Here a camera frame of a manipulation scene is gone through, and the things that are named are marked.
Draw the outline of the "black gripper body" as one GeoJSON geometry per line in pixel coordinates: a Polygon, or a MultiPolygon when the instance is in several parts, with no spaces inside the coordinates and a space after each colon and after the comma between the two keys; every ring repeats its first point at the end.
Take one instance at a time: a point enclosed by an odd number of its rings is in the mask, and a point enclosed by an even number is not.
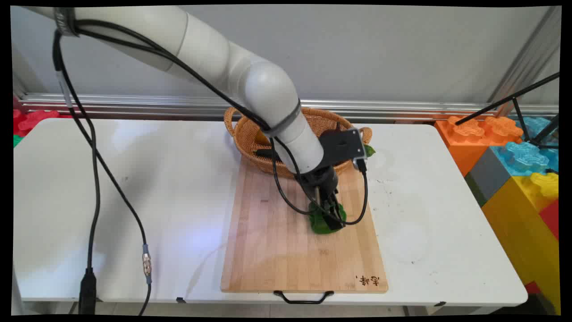
{"type": "Polygon", "coordinates": [[[321,190],[321,199],[325,202],[329,197],[334,198],[338,192],[338,176],[333,167],[324,167],[311,171],[309,173],[296,176],[297,181],[302,186],[302,190],[313,202],[313,188],[319,186],[321,190]]]}

